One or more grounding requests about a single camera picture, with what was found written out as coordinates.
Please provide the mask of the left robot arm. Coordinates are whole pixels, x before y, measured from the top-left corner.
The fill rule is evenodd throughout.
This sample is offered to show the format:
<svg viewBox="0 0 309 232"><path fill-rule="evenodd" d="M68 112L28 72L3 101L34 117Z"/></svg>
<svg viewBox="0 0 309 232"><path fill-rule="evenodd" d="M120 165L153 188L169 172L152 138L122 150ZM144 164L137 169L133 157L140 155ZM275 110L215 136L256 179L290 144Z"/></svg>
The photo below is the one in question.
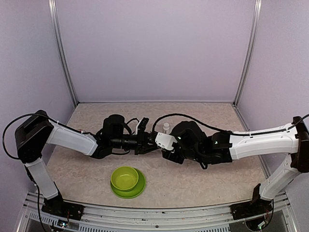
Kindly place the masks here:
<svg viewBox="0 0 309 232"><path fill-rule="evenodd" d="M148 118L138 122L132 132L122 115L114 114L103 120L102 128L95 134L72 129L48 117L44 110L32 114L15 130L17 155L41 194L49 200L48 206L57 215L67 211L67 203L51 179L42 159L46 144L77 151L94 159L113 154L114 149L134 151L136 155L157 150L150 133L146 132Z"/></svg>

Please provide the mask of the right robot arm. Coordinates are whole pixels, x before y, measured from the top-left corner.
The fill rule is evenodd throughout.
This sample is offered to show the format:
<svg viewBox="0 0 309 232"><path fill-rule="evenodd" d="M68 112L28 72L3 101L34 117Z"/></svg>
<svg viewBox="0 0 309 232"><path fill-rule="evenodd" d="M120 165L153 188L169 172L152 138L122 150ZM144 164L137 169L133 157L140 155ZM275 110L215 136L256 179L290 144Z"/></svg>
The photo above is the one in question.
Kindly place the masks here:
<svg viewBox="0 0 309 232"><path fill-rule="evenodd" d="M162 156L179 164L190 159L207 169L208 165L252 156L287 155L277 170L254 188L253 198L247 203L250 214L258 214L294 178L309 171L309 131L302 117L295 116L292 123L268 130L217 130L210 137L200 124L197 120L182 121L170 134L158 133L155 142L162 149Z"/></svg>

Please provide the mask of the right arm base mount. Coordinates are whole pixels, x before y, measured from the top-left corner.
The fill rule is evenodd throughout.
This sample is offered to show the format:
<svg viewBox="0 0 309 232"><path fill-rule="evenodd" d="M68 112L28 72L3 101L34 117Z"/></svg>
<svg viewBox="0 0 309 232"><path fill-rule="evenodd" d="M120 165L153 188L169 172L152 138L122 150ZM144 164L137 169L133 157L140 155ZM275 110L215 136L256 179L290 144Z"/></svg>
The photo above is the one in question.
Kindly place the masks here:
<svg viewBox="0 0 309 232"><path fill-rule="evenodd" d="M236 203L230 206L233 220L249 218L256 215L264 214L267 211L272 211L272 202L251 203L243 202Z"/></svg>

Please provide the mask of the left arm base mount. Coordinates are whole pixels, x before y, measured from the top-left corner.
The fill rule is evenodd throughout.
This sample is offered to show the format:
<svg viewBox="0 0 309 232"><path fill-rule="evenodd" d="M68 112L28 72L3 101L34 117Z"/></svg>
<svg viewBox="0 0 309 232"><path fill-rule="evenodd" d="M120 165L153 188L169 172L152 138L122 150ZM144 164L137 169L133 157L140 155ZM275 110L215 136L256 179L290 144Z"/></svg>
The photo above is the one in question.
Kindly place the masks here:
<svg viewBox="0 0 309 232"><path fill-rule="evenodd" d="M44 203L42 211L54 216L80 221L84 212L84 206L69 202L61 202L60 204L54 204L53 206Z"/></svg>

